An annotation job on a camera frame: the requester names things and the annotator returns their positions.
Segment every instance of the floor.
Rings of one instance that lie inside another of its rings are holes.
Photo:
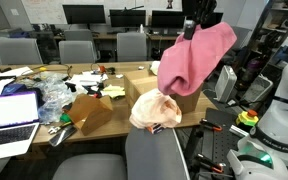
[[[215,98],[214,87],[217,77],[211,77],[203,86],[203,92],[222,111],[232,114],[239,113],[239,109],[225,108],[225,104],[220,104]],[[182,147],[185,147],[190,128],[177,130]],[[18,160],[12,158],[3,171],[0,173],[0,180],[21,179],[21,180],[51,180],[57,167],[67,158],[86,153],[112,153],[124,155],[125,137],[111,138],[87,142],[72,143],[53,148],[42,146],[41,149],[47,158],[42,160]]]

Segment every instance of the white robot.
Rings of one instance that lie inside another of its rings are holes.
[[[236,179],[288,179],[288,65],[271,106],[227,158]]]

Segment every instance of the wooden table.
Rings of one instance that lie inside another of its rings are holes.
[[[129,71],[137,71],[139,66],[144,66],[146,69],[149,67],[151,62],[126,62],[126,63],[101,63],[106,68],[115,67],[116,74],[124,74]],[[24,65],[14,65],[14,66],[1,66],[1,69],[6,67],[19,68]],[[39,65],[29,65],[31,69],[39,67]],[[72,64],[71,75],[79,74],[82,71],[90,71],[91,64]],[[62,65],[50,65],[46,67],[47,70],[60,70],[56,72],[66,73],[65,67]],[[105,84],[112,84],[116,86],[124,87],[124,79],[118,79],[113,75],[109,75],[109,79],[105,81]],[[112,100],[113,104],[113,116],[111,121],[101,126],[97,130],[93,131],[87,136],[84,136],[81,131],[78,131],[73,136],[68,138],[66,142],[75,141],[86,141],[93,139],[102,139],[110,137],[120,137],[128,134],[131,128],[131,123],[129,122],[130,108],[126,103],[125,98],[119,100]],[[215,108],[214,104],[201,92],[200,98],[197,103],[197,108],[195,112],[187,113],[183,115],[182,122],[177,125],[177,127],[190,127],[197,125],[201,118],[205,117],[206,108]],[[41,125],[37,134],[33,140],[33,144],[47,144],[49,139],[52,137],[48,134],[49,126]]]
[[[152,41],[175,41],[176,36],[160,36],[160,35],[149,35],[148,36],[150,40]],[[55,40],[64,40],[64,36],[54,36]],[[100,33],[96,36],[93,36],[94,40],[116,40],[116,34],[106,34],[106,33]]]

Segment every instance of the gray office chair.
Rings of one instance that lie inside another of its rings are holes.
[[[92,41],[60,41],[62,64],[95,63],[97,60]]]
[[[132,127],[123,158],[112,154],[86,154],[65,160],[53,180],[188,180],[189,174],[174,129],[152,135]]]
[[[230,50],[226,52],[226,54],[223,56],[221,61],[223,61],[225,64],[230,64],[230,62],[233,62],[236,56],[236,51],[239,51],[242,49],[244,46],[246,46],[250,35],[251,35],[251,30],[242,28],[242,27],[237,27],[237,26],[232,26],[232,29],[237,37],[235,43],[231,47]]]
[[[65,30],[64,36],[66,41],[92,41],[93,51],[96,54],[96,60],[101,59],[101,53],[97,50],[92,32],[88,29],[74,29],[74,30]]]
[[[88,29],[65,30],[66,41],[93,41],[92,32]]]
[[[3,65],[43,64],[36,39],[0,38]]]
[[[118,33],[116,61],[146,61],[147,44],[144,33]]]

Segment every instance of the cardboard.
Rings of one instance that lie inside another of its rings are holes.
[[[108,96],[100,99],[80,94],[67,113],[75,126],[86,136],[111,120],[113,106]]]
[[[195,111],[202,85],[189,96],[173,94],[171,97],[176,101],[182,114]],[[132,108],[137,99],[144,93],[157,88],[157,76],[149,70],[132,71],[125,73],[124,89],[127,103]]]

